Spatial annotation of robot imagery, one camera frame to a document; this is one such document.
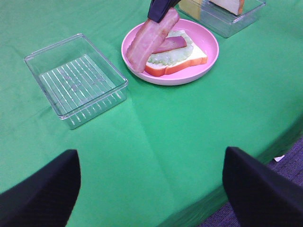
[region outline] bread crust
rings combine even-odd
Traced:
[[[239,10],[238,10],[238,15],[243,13],[243,6],[244,6],[244,1],[245,0],[240,0],[240,5],[239,5]]]
[[[201,65],[201,64],[206,64],[206,63],[207,63],[207,57],[201,57],[201,58],[187,60],[187,61],[185,61],[181,64],[177,64],[175,66],[167,66],[167,67],[163,67],[160,69],[154,69],[154,68],[146,65],[144,70],[147,73],[151,74],[152,76],[160,77],[163,75],[168,75],[168,74],[178,72],[178,71],[185,69],[187,67],[190,67],[190,66]]]

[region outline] empty plastic tray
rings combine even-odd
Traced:
[[[126,100],[127,79],[83,34],[36,51],[24,61],[70,129]]]

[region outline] gray carpet floor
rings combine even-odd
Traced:
[[[272,160],[268,167],[303,187],[303,137],[299,139],[279,162]],[[207,218],[198,227],[240,227],[230,203]]]

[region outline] bread slice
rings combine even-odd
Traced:
[[[214,4],[230,11],[235,15],[243,12],[244,0],[210,0]]]
[[[173,61],[177,61],[177,63],[175,64],[166,65],[162,63],[152,63],[148,61],[145,66],[145,71],[147,73],[156,77],[160,77],[165,74],[172,74],[178,72],[190,66],[207,63],[207,55],[192,41],[192,39],[186,34],[184,30],[180,30],[179,32],[185,38],[187,45],[191,45],[193,47],[191,54],[184,60],[179,60],[177,56],[172,55],[174,58],[176,57],[176,59],[173,59]]]

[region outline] sandwich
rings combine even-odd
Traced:
[[[152,53],[147,60],[145,71],[159,77],[172,74],[190,66],[206,64],[207,55],[193,42],[184,30],[170,31],[167,37],[181,36],[186,46],[173,50]]]

